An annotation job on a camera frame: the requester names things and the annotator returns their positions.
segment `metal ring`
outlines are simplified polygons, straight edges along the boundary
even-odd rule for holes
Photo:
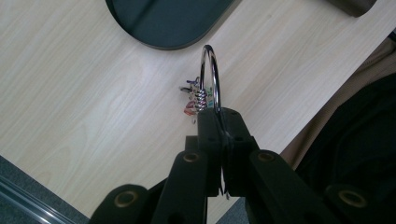
[[[215,52],[213,51],[210,45],[205,45],[202,50],[202,58],[201,58],[201,76],[199,88],[201,91],[205,89],[205,61],[206,54],[209,58],[210,62],[210,70],[212,71],[212,87],[213,87],[213,106],[215,109],[215,113],[219,115],[221,110],[221,101],[220,101],[220,84],[219,84],[219,70],[218,63],[216,61]]]

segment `key ring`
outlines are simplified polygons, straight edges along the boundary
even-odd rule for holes
[[[205,86],[205,62],[206,56],[210,63],[212,73],[212,86]],[[196,116],[200,111],[208,107],[214,107],[215,114],[219,116],[221,111],[219,70],[216,55],[211,46],[205,45],[201,57],[201,73],[195,80],[187,80],[190,87],[180,87],[181,91],[190,94],[190,101],[187,103],[184,113],[189,116]]]

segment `wooden table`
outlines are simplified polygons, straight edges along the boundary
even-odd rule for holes
[[[349,17],[323,0],[245,0],[198,43],[148,48],[101,1],[0,1],[0,154],[90,217],[115,187],[169,174],[196,125],[178,87],[218,57],[222,105],[281,152],[396,27],[396,2]],[[210,199],[208,223],[233,204]]]

